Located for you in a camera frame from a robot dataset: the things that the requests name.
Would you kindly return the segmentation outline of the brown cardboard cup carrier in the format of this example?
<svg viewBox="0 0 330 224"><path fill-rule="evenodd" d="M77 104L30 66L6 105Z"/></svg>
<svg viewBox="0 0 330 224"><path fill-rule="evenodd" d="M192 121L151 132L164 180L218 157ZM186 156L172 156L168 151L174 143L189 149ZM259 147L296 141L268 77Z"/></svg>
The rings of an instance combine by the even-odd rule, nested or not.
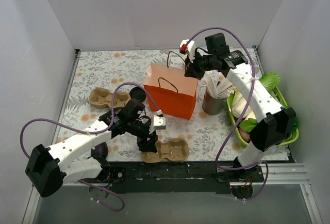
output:
<svg viewBox="0 0 330 224"><path fill-rule="evenodd" d="M189 146L186 140L172 138L167 142L156 141L155 152L141 152L141 158L145 163L154 164L167 159L172 162L184 161L189 156Z"/></svg>

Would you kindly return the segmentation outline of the orange paper bag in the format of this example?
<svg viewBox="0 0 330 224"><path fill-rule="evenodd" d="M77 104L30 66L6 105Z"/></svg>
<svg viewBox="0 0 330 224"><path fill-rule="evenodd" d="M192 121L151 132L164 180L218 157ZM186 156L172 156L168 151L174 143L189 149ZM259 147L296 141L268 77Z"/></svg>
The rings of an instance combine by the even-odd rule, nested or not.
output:
<svg viewBox="0 0 330 224"><path fill-rule="evenodd" d="M191 119L196 105L198 79L185 77L185 66L169 66L152 63L146 71L144 89L152 111L162 110L164 114Z"/></svg>

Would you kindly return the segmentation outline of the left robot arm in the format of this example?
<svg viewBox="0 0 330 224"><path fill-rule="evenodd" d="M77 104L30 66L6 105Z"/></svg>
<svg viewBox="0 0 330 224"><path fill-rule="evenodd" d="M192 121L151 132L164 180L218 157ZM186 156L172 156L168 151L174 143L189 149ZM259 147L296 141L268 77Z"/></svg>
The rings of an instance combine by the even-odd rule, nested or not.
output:
<svg viewBox="0 0 330 224"><path fill-rule="evenodd" d="M77 158L119 135L134 135L141 152L156 152L156 130L166 128L166 119L160 110L149 117L144 114L144 109L141 102L129 100L124 107L111 109L85 130L77 131L63 142L34 147L25 173L40 196L51 196L63 184L82 179L106 182L111 167L106 156L98 153L84 161Z"/></svg>

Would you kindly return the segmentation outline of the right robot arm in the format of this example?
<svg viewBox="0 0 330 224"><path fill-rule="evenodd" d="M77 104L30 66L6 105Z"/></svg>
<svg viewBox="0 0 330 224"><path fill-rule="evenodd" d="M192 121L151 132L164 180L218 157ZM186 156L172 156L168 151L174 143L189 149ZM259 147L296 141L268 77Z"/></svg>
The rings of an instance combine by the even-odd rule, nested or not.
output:
<svg viewBox="0 0 330 224"><path fill-rule="evenodd" d="M220 176L224 179L245 181L257 170L265 153L289 138L292 133L296 113L293 108L285 108L256 78L255 66L247 50L231 51L223 33L205 38L207 51L197 52L193 39L183 40L180 53L186 56L186 77L202 78L207 71L221 72L236 87L246 100L244 110L250 108L256 119L256 126L250 132L250 143L234 159L231 167L222 167Z"/></svg>

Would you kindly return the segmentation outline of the white wrapped straws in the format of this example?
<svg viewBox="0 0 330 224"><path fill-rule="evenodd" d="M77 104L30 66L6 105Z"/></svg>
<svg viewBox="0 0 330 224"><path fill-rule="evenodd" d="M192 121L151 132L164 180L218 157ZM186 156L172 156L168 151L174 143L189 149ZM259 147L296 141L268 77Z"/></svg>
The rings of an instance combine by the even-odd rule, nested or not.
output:
<svg viewBox="0 0 330 224"><path fill-rule="evenodd" d="M206 92L215 99L226 99L236 87L221 72L207 71L203 76Z"/></svg>

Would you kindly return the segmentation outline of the grey straw holder cup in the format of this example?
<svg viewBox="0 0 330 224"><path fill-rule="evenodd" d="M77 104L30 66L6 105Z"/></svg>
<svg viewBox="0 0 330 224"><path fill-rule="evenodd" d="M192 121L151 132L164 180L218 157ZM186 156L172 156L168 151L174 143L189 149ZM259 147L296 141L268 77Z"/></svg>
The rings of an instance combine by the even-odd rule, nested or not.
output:
<svg viewBox="0 0 330 224"><path fill-rule="evenodd" d="M213 98L207 90L205 90L204 99L202 102L203 111L208 114L215 116L219 114L225 106L225 99Z"/></svg>

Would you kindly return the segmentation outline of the green plastic basket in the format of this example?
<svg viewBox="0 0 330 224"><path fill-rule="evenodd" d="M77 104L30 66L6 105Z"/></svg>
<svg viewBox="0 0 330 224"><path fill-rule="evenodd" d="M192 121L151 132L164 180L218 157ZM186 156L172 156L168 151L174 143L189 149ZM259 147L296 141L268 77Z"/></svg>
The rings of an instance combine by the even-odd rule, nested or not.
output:
<svg viewBox="0 0 330 224"><path fill-rule="evenodd" d="M275 87L273 89L273 92L276 94L276 98L279 100L279 102L282 104L282 105L288 105L288 103L286 102L282 92L280 91L280 89L278 87ZM234 125L236 123L236 118L233 116L232 114L232 102L233 102L233 99L234 99L234 94L231 94L227 100L226 100L226 104L227 104L227 107L228 107L228 110L229 110L229 117L230 117L230 120L231 120L231 123L232 125ZM236 128L235 129L235 134L236 136L238 137L240 143L244 146L244 147L247 147L248 146L248 142L246 142L243 137L241 136L240 132L239 132L239 129ZM281 143L279 143L278 145L279 146L284 146L284 145L288 145L290 143L293 143L295 142L299 137L299 130L298 130L298 119L296 118L295 119L295 123L294 123L294 127L293 127L293 131L291 133L291 135L284 141L282 141Z"/></svg>

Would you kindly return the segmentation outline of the purple eggplant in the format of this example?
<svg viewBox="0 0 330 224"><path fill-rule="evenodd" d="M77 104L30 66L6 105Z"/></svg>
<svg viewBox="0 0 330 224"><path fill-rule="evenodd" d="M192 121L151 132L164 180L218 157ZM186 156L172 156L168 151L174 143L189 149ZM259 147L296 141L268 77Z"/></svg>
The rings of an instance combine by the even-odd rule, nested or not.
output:
<svg viewBox="0 0 330 224"><path fill-rule="evenodd" d="M107 158L108 152L109 152L108 146L105 142L103 142L95 146L95 148L91 149L91 156L92 157L101 156L103 158Z"/></svg>

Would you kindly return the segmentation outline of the white radish toy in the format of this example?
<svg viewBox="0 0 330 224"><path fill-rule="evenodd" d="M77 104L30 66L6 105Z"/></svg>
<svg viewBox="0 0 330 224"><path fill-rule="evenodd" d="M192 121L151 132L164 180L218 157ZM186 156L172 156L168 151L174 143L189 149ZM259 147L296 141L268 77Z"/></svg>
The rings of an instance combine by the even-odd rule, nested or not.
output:
<svg viewBox="0 0 330 224"><path fill-rule="evenodd" d="M235 118L239 118L239 116L242 114L242 112L243 112L243 110L245 108L245 105L246 105L245 98L236 89L235 90L235 93L234 93L234 98L233 98L233 101L232 101L232 106L231 106L231 112L232 112L232 114L233 114L233 116ZM243 115L242 118L243 118L243 120L246 120L248 118L254 118L254 119L256 119L255 114L252 111L252 109L251 109L250 106L247 108L247 110L245 111L245 113L244 113L244 115Z"/></svg>

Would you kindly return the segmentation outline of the floral tablecloth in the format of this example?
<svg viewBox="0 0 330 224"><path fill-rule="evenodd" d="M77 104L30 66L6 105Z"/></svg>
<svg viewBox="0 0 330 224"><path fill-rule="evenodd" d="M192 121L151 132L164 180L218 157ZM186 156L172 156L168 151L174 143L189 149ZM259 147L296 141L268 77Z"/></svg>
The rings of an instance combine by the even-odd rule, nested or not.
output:
<svg viewBox="0 0 330 224"><path fill-rule="evenodd" d="M81 52L61 120L67 128L60 129L57 140L62 142L71 137L73 129L87 128L104 113L103 109L89 104L88 98L94 88L111 91L119 88L129 92L135 84L142 85L150 64L182 68L182 58L174 49ZM204 83L199 81L192 117L186 120L167 116L167 127L158 131L158 138L162 142L171 138L185 139L190 161L213 161L216 156L232 161L244 147L236 135L226 140L232 128L228 108L215 116L206 114L202 110L204 93Z"/></svg>

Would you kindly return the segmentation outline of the napa cabbage toy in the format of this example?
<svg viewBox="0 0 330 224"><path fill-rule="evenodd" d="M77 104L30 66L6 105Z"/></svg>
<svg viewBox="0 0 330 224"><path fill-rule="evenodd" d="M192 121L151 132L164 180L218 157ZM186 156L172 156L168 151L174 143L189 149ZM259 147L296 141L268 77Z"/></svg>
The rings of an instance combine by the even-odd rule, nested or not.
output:
<svg viewBox="0 0 330 224"><path fill-rule="evenodd" d="M276 72L264 73L259 79L267 91L273 90L280 83L280 75Z"/></svg>

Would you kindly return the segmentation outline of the pink sweet potato toy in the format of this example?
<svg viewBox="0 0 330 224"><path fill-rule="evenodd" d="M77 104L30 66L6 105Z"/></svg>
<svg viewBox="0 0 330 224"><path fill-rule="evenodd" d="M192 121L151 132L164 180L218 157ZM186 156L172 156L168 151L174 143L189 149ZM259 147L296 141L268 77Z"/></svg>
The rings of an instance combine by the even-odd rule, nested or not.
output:
<svg viewBox="0 0 330 224"><path fill-rule="evenodd" d="M243 130L242 128L239 128L239 133L242 137L242 139L245 141L245 142L250 142L251 141L251 138L250 138L250 134L248 132L246 132L245 130Z"/></svg>

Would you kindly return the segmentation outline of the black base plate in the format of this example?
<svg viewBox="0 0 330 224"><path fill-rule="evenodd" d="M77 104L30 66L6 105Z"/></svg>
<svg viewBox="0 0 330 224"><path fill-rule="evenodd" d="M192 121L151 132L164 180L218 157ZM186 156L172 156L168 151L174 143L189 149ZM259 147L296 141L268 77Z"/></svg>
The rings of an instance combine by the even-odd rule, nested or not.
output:
<svg viewBox="0 0 330 224"><path fill-rule="evenodd" d="M231 194L233 185L250 189L263 183L261 166L249 172L221 170L214 162L110 162L103 179L85 179L106 185L117 194L127 193L216 193Z"/></svg>

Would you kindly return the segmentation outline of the aluminium frame rail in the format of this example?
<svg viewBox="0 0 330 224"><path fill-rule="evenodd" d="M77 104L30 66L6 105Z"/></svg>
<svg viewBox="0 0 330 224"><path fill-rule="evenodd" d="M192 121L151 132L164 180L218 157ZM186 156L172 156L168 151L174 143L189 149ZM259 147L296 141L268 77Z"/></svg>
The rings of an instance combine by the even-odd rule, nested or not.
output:
<svg viewBox="0 0 330 224"><path fill-rule="evenodd" d="M121 200L105 192L71 183L41 198L33 190L23 223L321 223L310 180L303 164L270 163L262 166L263 183L248 192L256 198L243 202L233 193L127 193ZM125 209L112 211L96 203Z"/></svg>

